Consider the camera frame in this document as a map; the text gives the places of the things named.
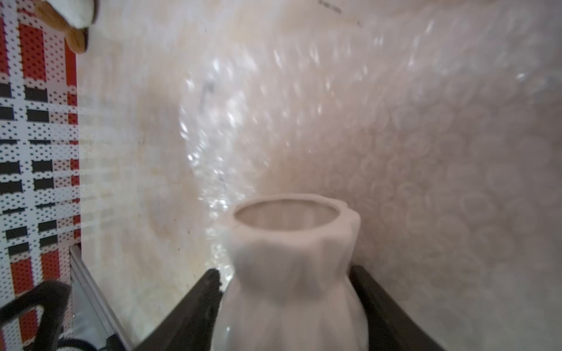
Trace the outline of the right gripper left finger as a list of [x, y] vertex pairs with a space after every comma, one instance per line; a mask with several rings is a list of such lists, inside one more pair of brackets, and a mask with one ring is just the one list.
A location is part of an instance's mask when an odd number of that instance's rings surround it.
[[137, 351], [210, 351], [220, 308], [220, 272], [209, 269]]

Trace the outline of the small white ribbed vase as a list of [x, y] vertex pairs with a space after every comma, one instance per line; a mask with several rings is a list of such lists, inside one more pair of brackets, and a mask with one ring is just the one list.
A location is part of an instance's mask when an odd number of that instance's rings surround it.
[[361, 225], [320, 195], [255, 198], [222, 219], [234, 269], [214, 350], [367, 350], [364, 308], [348, 276]]

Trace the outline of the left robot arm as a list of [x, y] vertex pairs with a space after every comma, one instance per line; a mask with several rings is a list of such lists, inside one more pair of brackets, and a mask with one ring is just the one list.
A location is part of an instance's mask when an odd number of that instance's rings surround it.
[[102, 296], [54, 280], [1, 307], [2, 350], [129, 350]]

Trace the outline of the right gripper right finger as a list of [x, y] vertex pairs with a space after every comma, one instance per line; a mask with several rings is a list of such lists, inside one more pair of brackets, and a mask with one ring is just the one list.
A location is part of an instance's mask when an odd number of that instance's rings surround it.
[[352, 266], [349, 278], [367, 317], [369, 350], [443, 351], [363, 266]]

